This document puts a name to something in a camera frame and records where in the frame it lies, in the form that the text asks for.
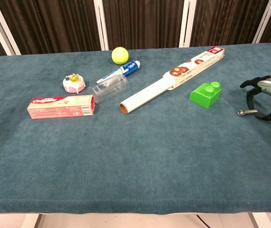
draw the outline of red and white box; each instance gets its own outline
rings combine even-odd
[[[168,90],[173,90],[182,85],[184,82],[188,81],[189,79],[204,71],[206,68],[218,62],[224,57],[224,55],[224,48],[213,46],[203,53],[166,72],[163,75],[164,78],[174,78],[175,80],[174,86]]]
[[[32,119],[93,115],[92,95],[33,98],[27,111]]]

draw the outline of toothpaste tube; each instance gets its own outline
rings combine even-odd
[[[119,69],[109,73],[108,75],[102,77],[101,79],[97,80],[97,83],[101,83],[107,79],[110,79],[111,77],[115,75],[123,74],[125,77],[130,75],[131,73],[135,72],[138,68],[140,68],[140,62],[139,61],[131,61],[124,66],[121,66]]]

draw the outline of plastic wrap roll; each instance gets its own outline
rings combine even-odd
[[[152,83],[150,86],[142,89],[131,97],[120,103],[120,109],[123,113],[127,114],[146,102],[150,101],[154,97],[163,93],[174,85],[174,80],[170,78],[161,78],[160,80]]]

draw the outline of green block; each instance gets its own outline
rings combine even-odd
[[[221,94],[221,85],[219,82],[203,83],[193,90],[189,100],[204,108],[210,108],[219,100]]]

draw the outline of yellow tennis ball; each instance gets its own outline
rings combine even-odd
[[[128,51],[123,47],[117,47],[112,51],[112,60],[116,64],[124,64],[129,58]]]

